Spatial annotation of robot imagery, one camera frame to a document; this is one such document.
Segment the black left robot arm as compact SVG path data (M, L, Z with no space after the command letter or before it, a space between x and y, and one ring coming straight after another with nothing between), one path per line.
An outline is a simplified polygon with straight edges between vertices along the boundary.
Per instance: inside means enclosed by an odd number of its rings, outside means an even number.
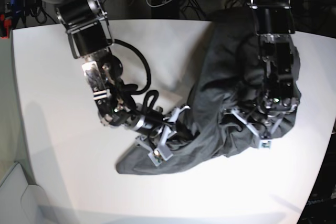
M300 104L298 51L292 40L296 29L291 0L249 0L247 5L254 19L263 79L254 86L257 97L244 120L263 125L295 113Z

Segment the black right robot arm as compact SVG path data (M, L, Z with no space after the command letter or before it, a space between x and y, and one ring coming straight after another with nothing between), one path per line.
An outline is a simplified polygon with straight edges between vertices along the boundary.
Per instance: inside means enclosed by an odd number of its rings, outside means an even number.
M159 93L151 90L151 71L144 55L135 47L112 37L107 12L101 0L42 0L53 4L64 26L71 53L83 58L83 73L93 91L102 124L125 126L140 134L141 140L165 143L177 137L178 113L164 115L154 109ZM143 63L146 84L125 84L123 66L111 52L120 45L134 52Z

